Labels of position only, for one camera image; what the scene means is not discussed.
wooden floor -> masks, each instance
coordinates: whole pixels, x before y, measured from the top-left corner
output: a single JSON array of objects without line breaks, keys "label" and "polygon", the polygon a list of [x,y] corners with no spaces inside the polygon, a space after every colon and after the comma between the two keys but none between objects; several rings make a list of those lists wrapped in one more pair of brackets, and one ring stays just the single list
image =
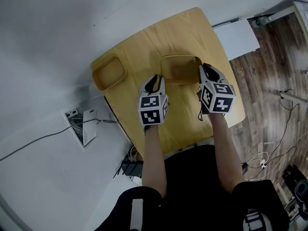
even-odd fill
[{"label": "wooden floor", "polygon": [[[308,46],[295,14],[254,29],[254,33],[260,49],[231,61],[246,113],[245,120],[231,128],[242,162],[247,162],[258,152],[267,151],[271,154],[278,145],[290,114],[279,103],[280,91],[294,89],[295,95],[308,98]],[[282,100],[282,103],[291,107],[288,100]],[[283,154],[306,131],[307,109],[298,105],[292,111],[284,139],[272,158]],[[291,163],[294,152],[293,164],[305,176],[308,175],[308,161],[305,160],[308,156],[308,135],[303,136],[295,145],[296,152],[293,149],[286,154],[278,166],[263,178],[272,180],[275,186],[279,182],[288,197],[292,195],[283,183],[282,172]],[[279,158],[270,162],[267,170],[263,170],[256,179],[269,173],[278,161]],[[257,167],[259,162],[249,165]],[[260,168],[249,168],[244,176],[249,179],[259,172]]]}]

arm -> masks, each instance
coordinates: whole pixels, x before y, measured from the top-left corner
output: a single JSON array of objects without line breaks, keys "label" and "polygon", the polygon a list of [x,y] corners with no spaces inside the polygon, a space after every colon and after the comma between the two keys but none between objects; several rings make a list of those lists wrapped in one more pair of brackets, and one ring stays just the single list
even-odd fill
[{"label": "arm", "polygon": [[142,186],[154,188],[163,198],[166,195],[167,178],[158,125],[150,126],[145,133]]},{"label": "arm", "polygon": [[222,187],[231,193],[237,184],[244,181],[241,161],[223,115],[210,113],[209,118],[214,132],[218,176]]}]

wire bundle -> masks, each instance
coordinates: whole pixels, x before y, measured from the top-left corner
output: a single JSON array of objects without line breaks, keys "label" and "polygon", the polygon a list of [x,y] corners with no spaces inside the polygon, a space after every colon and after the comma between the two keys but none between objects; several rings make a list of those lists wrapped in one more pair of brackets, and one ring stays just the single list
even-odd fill
[{"label": "wire bundle", "polygon": [[83,128],[83,115],[78,114],[75,115],[72,118],[68,118],[69,123],[72,125],[73,130],[75,131],[77,137],[79,138],[79,140],[81,141],[81,143],[83,143],[83,133],[82,133],[82,128]]}]

white wall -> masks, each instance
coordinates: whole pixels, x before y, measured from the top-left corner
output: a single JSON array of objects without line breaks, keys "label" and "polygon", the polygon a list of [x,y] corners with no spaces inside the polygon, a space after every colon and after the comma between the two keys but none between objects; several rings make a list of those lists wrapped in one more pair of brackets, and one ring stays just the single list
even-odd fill
[{"label": "white wall", "polygon": [[[281,1],[0,0],[0,156],[65,128],[97,95],[90,63],[132,34],[192,7],[216,25]],[[86,153],[68,130],[0,162],[0,197],[30,229],[83,230],[128,146],[107,125]]]},{"label": "white wall", "polygon": [[[99,107],[100,119],[113,118],[103,97],[82,105]],[[67,126],[61,112],[50,115],[2,143],[0,156]],[[97,129],[86,151],[69,129],[0,163],[0,194],[30,229],[83,230],[129,148],[118,124],[101,122]]]},{"label": "white wall", "polygon": [[138,187],[136,183],[132,182],[129,177],[122,175],[122,173],[123,171],[108,184],[96,209],[89,218],[84,231],[93,231],[98,228],[109,216],[122,192],[133,187]]}]

power outlet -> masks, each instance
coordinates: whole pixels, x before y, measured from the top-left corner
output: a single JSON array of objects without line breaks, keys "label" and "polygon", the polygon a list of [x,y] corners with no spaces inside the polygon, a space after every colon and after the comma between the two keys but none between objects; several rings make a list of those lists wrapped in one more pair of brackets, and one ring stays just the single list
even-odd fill
[{"label": "power outlet", "polygon": [[78,110],[77,109],[73,109],[73,110],[71,110],[69,112],[66,112],[65,116],[68,119],[68,118],[71,118],[71,117],[73,117],[75,115],[78,115],[78,114],[79,114]]}]

